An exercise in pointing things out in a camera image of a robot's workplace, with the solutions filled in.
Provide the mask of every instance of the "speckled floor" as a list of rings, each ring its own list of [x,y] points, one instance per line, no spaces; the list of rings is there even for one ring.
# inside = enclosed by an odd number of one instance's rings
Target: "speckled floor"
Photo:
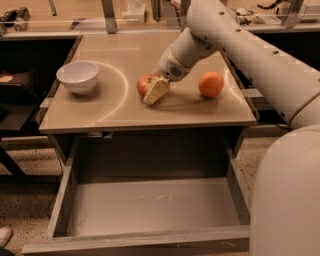
[[[237,161],[250,191],[261,156],[276,139],[247,138],[243,141]],[[2,141],[1,145],[27,174],[62,174],[56,153],[46,139],[37,138],[30,143],[23,141],[17,144]],[[8,174],[2,164],[0,174]],[[56,184],[1,184],[0,226],[11,226],[14,232],[7,250],[19,256],[23,245],[46,238],[56,191]],[[248,256],[248,253],[223,255]]]

